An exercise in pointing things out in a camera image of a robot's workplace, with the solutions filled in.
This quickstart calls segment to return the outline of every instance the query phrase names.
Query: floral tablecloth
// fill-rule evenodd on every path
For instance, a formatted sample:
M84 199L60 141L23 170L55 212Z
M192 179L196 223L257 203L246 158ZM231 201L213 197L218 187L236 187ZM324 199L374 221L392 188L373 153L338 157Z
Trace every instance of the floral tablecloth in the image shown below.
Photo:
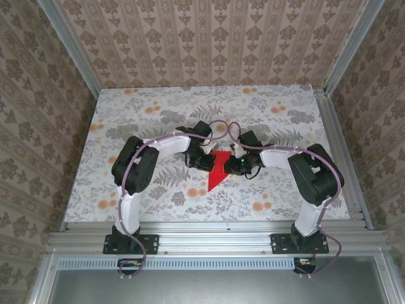
M131 135L155 138L199 120L237 121L263 143L307 147L329 144L310 85L166 87L101 91L66 222L114 221L118 195L111 174ZM213 125L213 135L225 130ZM230 150L229 137L217 149ZM288 170L264 168L253 180L229 175L208 192L208 173L189 169L184 155L158 163L140 206L141 221L294 220L301 198ZM343 196L328 219L348 219Z

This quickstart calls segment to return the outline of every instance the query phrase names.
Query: red triangle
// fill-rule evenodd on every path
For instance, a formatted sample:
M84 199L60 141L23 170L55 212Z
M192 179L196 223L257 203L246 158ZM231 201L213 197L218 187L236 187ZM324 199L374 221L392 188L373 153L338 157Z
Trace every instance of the red triangle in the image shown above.
M231 151L212 151L211 154L214 154L214 169L208 174L208 191L211 191L223 181L228 174L223 173L223 165L229 159L229 156L232 154Z

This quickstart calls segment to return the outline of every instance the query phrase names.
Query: patterned wallpaper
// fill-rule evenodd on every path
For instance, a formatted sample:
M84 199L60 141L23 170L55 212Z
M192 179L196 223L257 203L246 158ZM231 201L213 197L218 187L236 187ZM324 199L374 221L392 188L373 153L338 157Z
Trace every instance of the patterned wallpaper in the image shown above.
M366 0L57 0L102 88L323 86Z
M94 98L35 1L0 1L0 303L30 295Z
M405 276L405 1L386 0L332 99L374 224Z

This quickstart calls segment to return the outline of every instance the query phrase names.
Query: white robotic arm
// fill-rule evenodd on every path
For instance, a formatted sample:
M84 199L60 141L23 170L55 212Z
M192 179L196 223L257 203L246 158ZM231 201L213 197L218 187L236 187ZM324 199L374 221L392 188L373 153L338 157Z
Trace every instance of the white robotic arm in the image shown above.
M156 141L150 144L149 147L155 148L159 151L158 159L156 163L160 162L167 156L173 155L175 153L184 153L188 150L190 146L191 138L189 136L179 136L169 137L162 141ZM211 142L207 145L201 146L204 154L208 155L212 148L216 145L215 142ZM118 195L122 195L122 187L117 186ZM124 226L127 228L128 232L133 234L139 229L139 205L140 199L142 197L142 192L133 193L133 195L125 194L124 199L121 203L121 214ZM118 231L124 234L119 220L116 220L115 224Z
M211 128L204 122L199 122L193 129L179 127L175 131L177 135L152 142L143 149L128 172L125 189L127 193L120 204L121 219L126 230L133 236L139 234L139 205L143 190L149 185L152 179L156 163L174 153L186 155L186 165L199 170L211 172L214 166L215 156L209 152L215 146L214 142L202 145L204 140L187 134L196 134L208 137L212 133ZM290 242L300 251L302 248L312 250L313 239L319 235L318 224L323 214L322 210L328 199L337 192L337 181L333 173L324 164L309 156L306 153L295 151L282 151L279 149L251 149L246 147L263 147L257 140L253 131L248 131L238 137L238 144L233 145L234 155L224 164L224 172L227 174L245 175L251 174L253 167L277 167L291 170L296 180L299 192L306 200L302 203L298 218L292 226ZM122 180L124 173L132 161L135 152L150 142L131 137L128 139L120 155L118 156L112 173L115 177L115 184L118 186L118 193L122 193ZM340 183L343 186L344 180L327 152L319 144L307 148L315 155L326 160L337 172ZM119 219L113 226L113 234L118 231L117 239L125 245L126 232L123 231Z
M308 240L319 235L318 225L326 202L337 193L338 185L333 172L322 161L307 153L296 152L294 149L262 149L263 146L253 131L241 134L238 140L241 145L233 145L234 155L224 164L224 172L247 177L254 167L291 170L298 190L305 199L292 226L291 240L298 249L305 246L308 248L312 242ZM332 166L339 176L341 186L344 185L343 176L320 144L314 144L306 150L320 156Z

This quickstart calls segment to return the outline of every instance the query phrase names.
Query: black mounting bracket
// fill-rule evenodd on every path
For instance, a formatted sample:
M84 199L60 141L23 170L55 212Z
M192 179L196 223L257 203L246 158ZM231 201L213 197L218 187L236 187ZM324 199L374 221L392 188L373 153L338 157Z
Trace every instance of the black mounting bracket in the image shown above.
M302 236L292 224L291 233L270 235L274 255L329 253L327 237L317 231L311 236Z
M138 229L133 236L144 245L148 255L157 255L159 249L159 235L139 234L139 231L140 229ZM108 234L104 240L103 253L105 255L141 255L142 249L133 239L118 231L114 225L113 233Z
M316 258L294 258L294 266L296 274L312 274L316 268Z
M120 268L120 266L122 265L122 270L121 272L127 276L132 275L135 273L135 271L137 271L139 269L139 266L142 263L142 259L141 258L120 258L117 263L116 266L117 268Z

